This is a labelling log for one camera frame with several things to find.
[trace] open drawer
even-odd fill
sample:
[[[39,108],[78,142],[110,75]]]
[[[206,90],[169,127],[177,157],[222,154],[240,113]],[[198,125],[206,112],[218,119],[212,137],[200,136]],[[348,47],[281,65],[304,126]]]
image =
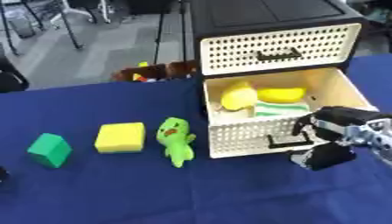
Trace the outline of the open drawer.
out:
[[[221,109],[223,90],[237,81],[249,81],[260,88],[306,88],[304,101],[311,111],[324,106],[376,109],[335,67],[206,79],[211,158],[307,150],[323,143],[312,129],[306,129],[302,136],[291,135],[294,122],[305,114],[253,117],[252,108],[237,112]]]

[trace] perforated plastic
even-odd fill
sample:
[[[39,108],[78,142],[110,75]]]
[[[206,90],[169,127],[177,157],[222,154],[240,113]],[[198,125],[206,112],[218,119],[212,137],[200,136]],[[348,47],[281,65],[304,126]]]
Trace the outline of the perforated plastic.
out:
[[[277,143],[304,141],[302,136],[292,136],[291,131],[297,116],[238,122],[227,125],[210,125],[210,157],[228,158],[255,154],[277,153],[284,151],[308,150],[324,141],[315,137],[312,129],[304,129],[314,145],[270,149],[267,135],[272,135]]]
[[[200,42],[202,73],[235,74],[340,63],[347,60],[360,30],[361,24],[339,24],[206,38]]]

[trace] green block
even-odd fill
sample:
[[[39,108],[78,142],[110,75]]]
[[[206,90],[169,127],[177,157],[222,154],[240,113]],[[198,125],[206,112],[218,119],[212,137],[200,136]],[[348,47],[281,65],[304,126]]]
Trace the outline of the green block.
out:
[[[72,149],[62,136],[44,133],[27,151],[38,163],[59,168],[66,162]]]

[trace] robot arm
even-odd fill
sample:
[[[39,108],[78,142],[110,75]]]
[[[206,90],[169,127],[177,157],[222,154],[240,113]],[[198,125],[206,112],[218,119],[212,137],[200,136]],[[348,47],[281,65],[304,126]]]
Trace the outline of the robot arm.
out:
[[[392,165],[392,115],[345,107],[324,107],[299,118],[292,135],[311,125],[317,137],[328,143],[305,153],[293,153],[290,160],[314,171],[356,158],[351,146],[367,147]]]

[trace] yellow toy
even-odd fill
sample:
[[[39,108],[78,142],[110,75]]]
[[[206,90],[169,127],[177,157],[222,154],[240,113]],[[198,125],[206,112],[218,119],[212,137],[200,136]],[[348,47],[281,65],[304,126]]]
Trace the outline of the yellow toy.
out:
[[[306,93],[304,87],[260,88],[257,90],[259,101],[274,103],[300,102]]]
[[[111,123],[101,126],[95,141],[100,153],[136,152],[144,147],[145,130],[141,122]]]
[[[146,61],[142,61],[138,64],[140,67],[147,67],[149,65],[148,62]],[[134,73],[133,74],[133,81],[142,81],[142,82],[146,82],[147,79],[144,78],[142,75],[138,74],[138,73]]]
[[[236,82],[226,88],[221,96],[220,104],[228,110],[239,110],[253,107],[257,103],[257,92],[247,81]]]

